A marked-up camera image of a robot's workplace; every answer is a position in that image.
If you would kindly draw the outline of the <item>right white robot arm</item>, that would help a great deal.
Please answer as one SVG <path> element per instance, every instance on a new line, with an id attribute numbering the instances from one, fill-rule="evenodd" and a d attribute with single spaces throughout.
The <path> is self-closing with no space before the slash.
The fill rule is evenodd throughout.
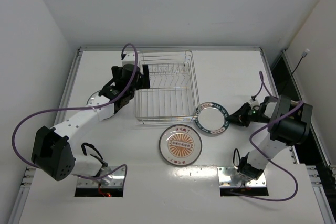
<path id="1" fill-rule="evenodd" d="M 242 157 L 237 173 L 243 183 L 257 180 L 268 163 L 282 150 L 302 144 L 308 137 L 313 106 L 297 103 L 287 96 L 274 98 L 266 96 L 262 103 L 244 103 L 236 112 L 229 115 L 228 122 L 249 127 L 251 122 L 267 125 L 268 134 L 259 145 Z"/>

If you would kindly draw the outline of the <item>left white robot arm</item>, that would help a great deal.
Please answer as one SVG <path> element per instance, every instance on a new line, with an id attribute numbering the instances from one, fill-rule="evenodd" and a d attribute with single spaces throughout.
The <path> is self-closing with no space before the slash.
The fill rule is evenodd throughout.
<path id="1" fill-rule="evenodd" d="M 137 90 L 150 88 L 148 65 L 113 66 L 112 76 L 84 109 L 50 129 L 43 126 L 37 131 L 31 161 L 54 180 L 69 175 L 97 179 L 107 173 L 108 163 L 99 154 L 74 156 L 72 149 L 98 123 L 129 104 Z"/>

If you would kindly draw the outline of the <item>orange sunburst plate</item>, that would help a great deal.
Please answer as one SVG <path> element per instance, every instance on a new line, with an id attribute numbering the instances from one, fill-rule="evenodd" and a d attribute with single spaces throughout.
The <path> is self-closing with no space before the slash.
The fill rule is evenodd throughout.
<path id="1" fill-rule="evenodd" d="M 168 127 L 159 138 L 162 159 L 175 167 L 194 164 L 200 157 L 203 143 L 200 135 L 190 126 L 177 124 Z"/>

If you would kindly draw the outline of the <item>green rimmed plate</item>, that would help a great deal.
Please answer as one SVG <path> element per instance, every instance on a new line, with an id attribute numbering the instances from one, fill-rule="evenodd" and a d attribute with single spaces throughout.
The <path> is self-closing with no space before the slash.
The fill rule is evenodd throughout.
<path id="1" fill-rule="evenodd" d="M 195 108 L 195 114 L 195 125 L 205 135 L 221 135 L 230 126 L 229 113 L 221 104 L 204 102 Z"/>

